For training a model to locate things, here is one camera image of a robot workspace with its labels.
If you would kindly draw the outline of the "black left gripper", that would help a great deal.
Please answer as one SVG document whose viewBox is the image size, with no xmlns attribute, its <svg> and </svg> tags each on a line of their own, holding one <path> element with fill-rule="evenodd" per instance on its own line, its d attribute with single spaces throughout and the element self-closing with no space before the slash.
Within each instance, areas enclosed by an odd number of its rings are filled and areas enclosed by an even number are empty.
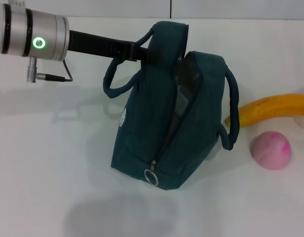
<svg viewBox="0 0 304 237">
<path fill-rule="evenodd" d="M 162 58 L 161 47 L 154 43 L 149 43 L 147 47 L 143 47 L 130 41 L 105 38 L 72 30 L 69 34 L 68 50 L 148 64 L 157 64 Z"/>
</svg>

